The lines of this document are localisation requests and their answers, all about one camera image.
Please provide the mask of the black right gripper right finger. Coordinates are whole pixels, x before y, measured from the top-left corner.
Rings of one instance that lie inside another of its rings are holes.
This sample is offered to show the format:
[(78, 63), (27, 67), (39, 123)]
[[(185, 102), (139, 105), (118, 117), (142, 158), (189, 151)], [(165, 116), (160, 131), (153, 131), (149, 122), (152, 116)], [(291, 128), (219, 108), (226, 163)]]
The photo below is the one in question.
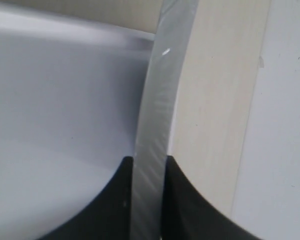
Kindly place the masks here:
[(187, 179), (173, 156), (165, 166), (161, 209), (163, 240), (257, 240), (212, 206)]

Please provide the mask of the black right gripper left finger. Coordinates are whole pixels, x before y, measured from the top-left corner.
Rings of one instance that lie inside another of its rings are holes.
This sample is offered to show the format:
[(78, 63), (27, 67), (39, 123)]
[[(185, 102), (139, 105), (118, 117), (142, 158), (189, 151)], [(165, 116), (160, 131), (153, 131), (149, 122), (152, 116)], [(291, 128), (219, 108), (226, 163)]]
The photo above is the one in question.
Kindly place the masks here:
[(88, 206), (40, 239), (128, 240), (133, 161), (131, 156), (124, 157), (111, 180)]

